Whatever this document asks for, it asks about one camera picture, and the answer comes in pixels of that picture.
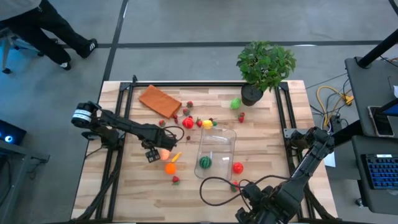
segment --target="keyboard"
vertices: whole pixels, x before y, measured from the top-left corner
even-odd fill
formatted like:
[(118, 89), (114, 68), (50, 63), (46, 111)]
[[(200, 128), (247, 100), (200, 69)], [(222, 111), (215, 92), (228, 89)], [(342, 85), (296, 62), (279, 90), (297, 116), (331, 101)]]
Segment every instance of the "keyboard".
[(398, 155), (362, 155), (372, 189), (398, 189)]

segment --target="concrete floor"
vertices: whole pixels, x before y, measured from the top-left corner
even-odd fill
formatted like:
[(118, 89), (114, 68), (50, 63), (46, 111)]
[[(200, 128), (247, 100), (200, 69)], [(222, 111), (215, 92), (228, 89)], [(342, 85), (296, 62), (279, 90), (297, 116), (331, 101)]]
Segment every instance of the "concrete floor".
[[(369, 52), (374, 45), (367, 41), (387, 37), (396, 29), (398, 19), (387, 0), (51, 2), (76, 31), (87, 38), (96, 37), (103, 48), (86, 60), (68, 50), (73, 60), (69, 72), (26, 50), (11, 52), (8, 67), (14, 73), (0, 74), (0, 118), (27, 130), (25, 146), (51, 155), (34, 180), (27, 178), (13, 223), (69, 219), (87, 145), (70, 118), (77, 103), (98, 99), (104, 74), (109, 80), (130, 80), (133, 74), (140, 80), (236, 80), (241, 79), (236, 57), (243, 47), (209, 47), (206, 43), (182, 47), (181, 43), (271, 40), (291, 45), (317, 41), (320, 46), (287, 48), (297, 58), (297, 68), (289, 79), (304, 80), (310, 103), (320, 108), (317, 88), (329, 85), (340, 90), (347, 79), (344, 59)], [(149, 44), (137, 49), (132, 45), (170, 42), (177, 46)], [(395, 55), (397, 47), (384, 56)], [(322, 101), (329, 94), (322, 91)], [(340, 113), (349, 123), (358, 118), (355, 105)], [(314, 115), (317, 125), (320, 120)], [(334, 178), (330, 182), (340, 218), (396, 222), (397, 216), (359, 209), (354, 204), (359, 197), (356, 182)]]

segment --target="plastic bin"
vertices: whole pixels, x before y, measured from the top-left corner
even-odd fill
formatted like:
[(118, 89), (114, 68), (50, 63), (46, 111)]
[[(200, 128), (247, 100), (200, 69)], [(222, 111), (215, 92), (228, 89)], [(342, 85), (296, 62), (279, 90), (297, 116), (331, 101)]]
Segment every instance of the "plastic bin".
[[(233, 130), (213, 127), (202, 129), (195, 175), (199, 178), (222, 177), (231, 180), (236, 133)], [(211, 158), (211, 167), (200, 167), (202, 157)]]

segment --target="brown towel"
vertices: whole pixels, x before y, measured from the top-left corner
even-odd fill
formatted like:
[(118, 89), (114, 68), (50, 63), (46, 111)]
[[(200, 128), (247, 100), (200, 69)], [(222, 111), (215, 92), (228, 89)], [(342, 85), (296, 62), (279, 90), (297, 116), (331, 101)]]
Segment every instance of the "brown towel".
[(181, 107), (181, 102), (153, 85), (148, 86), (147, 90), (139, 97), (139, 101), (166, 118), (171, 118)]

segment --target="toy fruit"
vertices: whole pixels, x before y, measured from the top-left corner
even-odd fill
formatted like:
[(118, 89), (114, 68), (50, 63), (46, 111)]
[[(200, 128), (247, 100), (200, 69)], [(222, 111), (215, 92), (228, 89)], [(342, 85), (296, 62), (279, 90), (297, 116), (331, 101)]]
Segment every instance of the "toy fruit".
[(185, 118), (182, 121), (182, 125), (188, 129), (193, 128), (193, 120), (191, 118)]
[(167, 149), (161, 149), (160, 150), (160, 160), (167, 160), (170, 156), (170, 151)]
[(197, 118), (197, 126), (200, 128), (202, 124), (203, 122), (199, 118)]
[(234, 165), (232, 166), (232, 171), (235, 174), (241, 174), (243, 172), (243, 165), (240, 162), (235, 162)]
[(191, 111), (185, 108), (184, 110), (182, 110), (182, 113), (183, 113), (185, 116), (188, 116), (188, 115), (191, 113)]
[(213, 122), (210, 120), (203, 121), (203, 128), (209, 130), (213, 127)]
[(181, 156), (182, 152), (177, 153), (177, 155), (175, 155), (172, 159), (172, 162), (177, 161), (177, 159), (179, 159), (179, 157)]
[[(232, 184), (239, 185), (239, 183), (237, 181), (232, 182)], [(237, 192), (238, 191), (238, 187), (231, 186), (231, 191), (234, 192), (234, 193)]]
[(244, 116), (239, 116), (239, 117), (238, 117), (238, 121), (239, 121), (240, 123), (243, 123), (243, 121), (244, 121)]
[(202, 157), (199, 160), (199, 166), (202, 169), (209, 169), (211, 167), (211, 163), (212, 163), (212, 161), (211, 161), (210, 157), (208, 157), (208, 156)]
[(241, 106), (241, 99), (235, 98), (231, 102), (231, 109), (236, 110)]
[(174, 176), (172, 179), (172, 182), (173, 182), (173, 185), (178, 185), (178, 184), (180, 184), (180, 179), (178, 177)]
[(175, 174), (175, 170), (177, 170), (177, 168), (174, 163), (166, 164), (165, 167), (166, 174)]
[(160, 120), (159, 121), (159, 126), (160, 127), (164, 127), (166, 125), (166, 122), (164, 122), (164, 120)]
[(192, 101), (188, 101), (188, 103), (187, 103), (187, 108), (191, 108), (192, 106), (193, 106)]

